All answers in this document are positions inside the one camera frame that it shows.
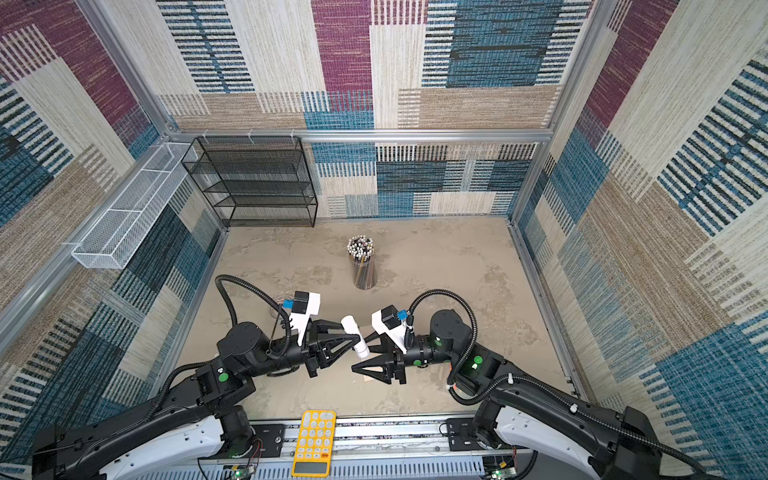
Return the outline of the white glue stick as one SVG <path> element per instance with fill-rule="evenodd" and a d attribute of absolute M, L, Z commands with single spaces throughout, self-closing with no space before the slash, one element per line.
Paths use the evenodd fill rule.
<path fill-rule="evenodd" d="M 360 360 L 368 358 L 370 356 L 370 349 L 354 317 L 352 315 L 343 317 L 341 320 L 341 325 L 347 335 L 354 336 L 353 349 L 357 357 Z"/>

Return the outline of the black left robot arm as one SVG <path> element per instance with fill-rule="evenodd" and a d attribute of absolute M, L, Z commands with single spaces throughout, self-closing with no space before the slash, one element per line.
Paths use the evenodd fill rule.
<path fill-rule="evenodd" d="M 240 286 L 278 315 L 284 335 L 269 338 L 256 324 L 241 322 L 226 291 Z M 221 274 L 215 285 L 232 326 L 217 343 L 216 356 L 171 371 L 150 400 L 84 427 L 51 426 L 34 440 L 35 479 L 132 479 L 152 466 L 254 448 L 255 434 L 241 406 L 258 377 L 288 375 L 300 367 L 310 376 L 332 366 L 361 342 L 355 321 L 317 319 L 320 297 L 298 291 L 290 308 L 255 285 Z"/>

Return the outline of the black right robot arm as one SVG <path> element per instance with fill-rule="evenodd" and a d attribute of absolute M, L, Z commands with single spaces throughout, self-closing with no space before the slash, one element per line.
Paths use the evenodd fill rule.
<path fill-rule="evenodd" d="M 387 306 L 372 314 L 371 325 L 368 338 L 381 343 L 353 372 L 404 383 L 408 367 L 449 364 L 447 391 L 476 407 L 470 434 L 482 447 L 526 447 L 592 479 L 661 479 L 663 457 L 687 465 L 690 479 L 711 476 L 699 461 L 662 444 L 639 410 L 581 400 L 481 345 L 476 315 L 454 292 L 431 289 L 405 310 Z"/>

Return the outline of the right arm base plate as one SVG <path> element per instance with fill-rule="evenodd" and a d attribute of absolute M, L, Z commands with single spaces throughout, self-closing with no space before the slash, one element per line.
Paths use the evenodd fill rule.
<path fill-rule="evenodd" d="M 449 442 L 451 451 L 531 452 L 524 446 L 505 443 L 490 425 L 473 417 L 451 417 L 438 427 L 439 433 Z"/>

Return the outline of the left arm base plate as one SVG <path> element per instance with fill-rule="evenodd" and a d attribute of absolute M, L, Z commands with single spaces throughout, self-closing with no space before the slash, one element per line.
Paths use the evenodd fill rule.
<path fill-rule="evenodd" d="M 252 424 L 252 448 L 249 459 L 278 458 L 285 440 L 286 425 L 282 423 Z"/>

